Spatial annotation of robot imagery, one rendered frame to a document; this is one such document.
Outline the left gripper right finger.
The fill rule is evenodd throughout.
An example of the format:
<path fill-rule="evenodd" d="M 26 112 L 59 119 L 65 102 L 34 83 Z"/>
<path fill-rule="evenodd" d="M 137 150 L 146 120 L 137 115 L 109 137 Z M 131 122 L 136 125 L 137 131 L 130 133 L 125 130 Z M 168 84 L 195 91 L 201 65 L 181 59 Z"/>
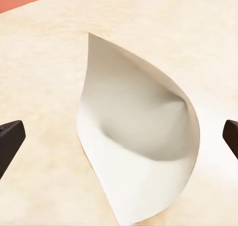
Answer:
<path fill-rule="evenodd" d="M 238 159 L 238 122 L 226 120 L 222 137 L 234 153 L 235 157 Z"/>

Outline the paper coffee filter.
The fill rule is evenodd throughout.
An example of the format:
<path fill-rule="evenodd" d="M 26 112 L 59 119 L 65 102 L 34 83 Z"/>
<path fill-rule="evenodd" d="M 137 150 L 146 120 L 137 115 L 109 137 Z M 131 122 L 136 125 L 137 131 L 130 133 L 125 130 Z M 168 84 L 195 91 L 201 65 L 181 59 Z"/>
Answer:
<path fill-rule="evenodd" d="M 168 208 L 195 170 L 201 130 L 185 92 L 144 58 L 91 33 L 76 123 L 119 226 Z"/>

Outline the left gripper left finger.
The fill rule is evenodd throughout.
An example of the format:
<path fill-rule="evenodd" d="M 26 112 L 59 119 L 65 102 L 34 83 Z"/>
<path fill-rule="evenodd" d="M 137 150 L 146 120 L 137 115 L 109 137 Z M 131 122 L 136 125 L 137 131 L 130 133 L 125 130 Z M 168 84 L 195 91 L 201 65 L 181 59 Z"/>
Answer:
<path fill-rule="evenodd" d="M 22 120 L 0 125 L 0 179 L 26 139 Z"/>

